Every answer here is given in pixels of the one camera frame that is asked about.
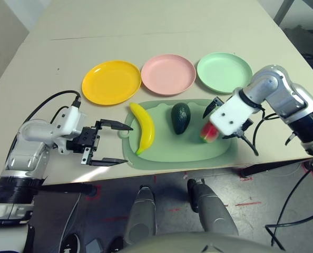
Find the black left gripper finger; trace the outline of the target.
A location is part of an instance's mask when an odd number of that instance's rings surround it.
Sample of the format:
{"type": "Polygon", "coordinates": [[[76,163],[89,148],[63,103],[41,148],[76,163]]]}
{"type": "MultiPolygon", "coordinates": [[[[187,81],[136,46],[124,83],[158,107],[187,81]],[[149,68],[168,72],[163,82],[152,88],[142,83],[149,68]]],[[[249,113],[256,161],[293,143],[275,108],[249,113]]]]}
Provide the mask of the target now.
{"type": "Polygon", "coordinates": [[[95,127],[98,130],[101,130],[103,127],[110,127],[112,130],[133,131],[133,128],[131,128],[130,126],[126,124],[123,124],[119,121],[106,120],[106,119],[101,119],[99,121],[96,121],[95,127]]]}
{"type": "Polygon", "coordinates": [[[90,160],[90,166],[96,167],[110,167],[121,163],[126,163],[127,160],[115,158],[103,158],[102,160],[90,160]]]}

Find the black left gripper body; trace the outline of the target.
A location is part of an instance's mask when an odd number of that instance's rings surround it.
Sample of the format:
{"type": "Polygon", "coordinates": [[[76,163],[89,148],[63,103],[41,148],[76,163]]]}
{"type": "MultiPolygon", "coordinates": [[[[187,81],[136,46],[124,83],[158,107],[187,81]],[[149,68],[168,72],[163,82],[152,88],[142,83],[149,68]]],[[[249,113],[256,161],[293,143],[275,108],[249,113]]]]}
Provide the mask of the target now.
{"type": "Polygon", "coordinates": [[[84,127],[79,136],[66,142],[66,149],[68,151],[82,154],[81,164],[100,165],[99,160],[93,160],[93,153],[97,150],[100,140],[98,131],[99,129],[95,126],[84,127]]]}

